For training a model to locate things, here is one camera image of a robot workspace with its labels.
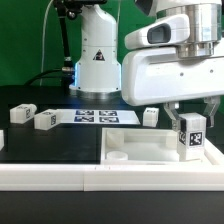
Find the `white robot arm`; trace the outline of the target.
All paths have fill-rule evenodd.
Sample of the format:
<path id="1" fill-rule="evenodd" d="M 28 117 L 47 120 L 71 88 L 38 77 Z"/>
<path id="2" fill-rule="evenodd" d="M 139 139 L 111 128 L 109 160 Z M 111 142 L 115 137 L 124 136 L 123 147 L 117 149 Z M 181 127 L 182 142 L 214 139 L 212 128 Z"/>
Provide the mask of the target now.
<path id="1" fill-rule="evenodd" d="M 177 129 L 187 119 L 176 111 L 183 100 L 202 98 L 208 127 L 224 95 L 222 0 L 134 0 L 155 22 L 129 33 L 129 53 L 118 64 L 116 22 L 95 2 L 82 9 L 82 55 L 76 91 L 97 97 L 116 91 L 132 106 L 162 103 Z"/>

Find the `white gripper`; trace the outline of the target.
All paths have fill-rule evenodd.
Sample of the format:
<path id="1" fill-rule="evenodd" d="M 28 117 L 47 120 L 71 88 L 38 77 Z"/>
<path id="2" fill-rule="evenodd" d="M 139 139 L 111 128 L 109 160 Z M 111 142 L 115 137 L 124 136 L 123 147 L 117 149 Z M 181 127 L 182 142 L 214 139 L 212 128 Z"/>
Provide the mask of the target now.
<path id="1" fill-rule="evenodd" d="M 179 103 L 172 101 L 206 97 L 203 115 L 206 126 L 212 128 L 221 103 L 217 95 L 224 95 L 223 46 L 216 46 L 208 58 L 180 59 L 175 47 L 165 47 L 133 51 L 123 60 L 125 102 L 132 106 L 165 103 L 174 131 L 180 130 L 180 116 Z"/>

